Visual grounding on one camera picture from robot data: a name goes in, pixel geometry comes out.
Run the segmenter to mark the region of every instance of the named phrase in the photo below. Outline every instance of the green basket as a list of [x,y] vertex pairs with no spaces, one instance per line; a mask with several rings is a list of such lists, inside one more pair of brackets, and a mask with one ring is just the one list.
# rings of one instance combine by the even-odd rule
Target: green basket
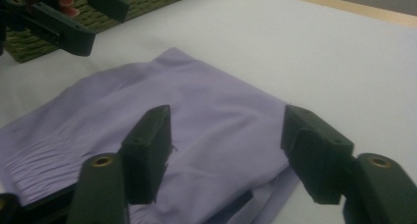
[[[180,0],[126,0],[130,4],[127,20],[172,4]],[[76,20],[95,32],[102,32],[118,25],[95,9],[87,5],[87,0],[75,0],[74,7],[81,11]],[[20,63],[32,60],[50,53],[57,47],[30,34],[29,30],[23,32],[7,31],[5,49]]]

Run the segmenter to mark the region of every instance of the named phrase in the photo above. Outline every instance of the folded cloth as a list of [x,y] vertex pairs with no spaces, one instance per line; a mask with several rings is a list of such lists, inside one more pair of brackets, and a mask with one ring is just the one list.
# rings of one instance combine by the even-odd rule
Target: folded cloth
[[0,130],[0,179],[23,204],[77,182],[149,109],[171,106],[175,147],[156,203],[131,223],[269,223],[297,184],[279,148],[286,103],[169,49],[78,81]]

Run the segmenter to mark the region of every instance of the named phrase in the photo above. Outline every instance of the wooden edge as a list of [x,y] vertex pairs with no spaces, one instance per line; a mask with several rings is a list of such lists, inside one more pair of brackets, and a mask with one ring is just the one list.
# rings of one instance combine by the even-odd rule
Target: wooden edge
[[394,24],[417,28],[417,17],[397,13],[394,11],[383,10],[371,6],[355,4],[341,0],[302,0],[318,5],[328,6],[334,9],[347,11],[350,13],[391,22]]

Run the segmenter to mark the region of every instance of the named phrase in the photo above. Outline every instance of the white table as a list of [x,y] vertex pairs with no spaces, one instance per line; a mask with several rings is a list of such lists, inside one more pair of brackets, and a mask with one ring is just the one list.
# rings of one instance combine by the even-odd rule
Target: white table
[[[298,0],[184,0],[96,38],[91,56],[0,58],[0,127],[79,78],[178,47],[287,102],[417,181],[417,29]],[[299,186],[274,223],[343,223]]]

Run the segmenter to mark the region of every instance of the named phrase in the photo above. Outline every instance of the lavender cloth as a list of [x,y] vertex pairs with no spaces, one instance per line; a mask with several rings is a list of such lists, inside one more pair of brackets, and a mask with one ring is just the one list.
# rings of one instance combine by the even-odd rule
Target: lavender cloth
[[279,148],[286,103],[175,48],[84,78],[1,129],[0,179],[23,203],[54,193],[162,104],[176,149],[131,223],[269,223],[297,184]]

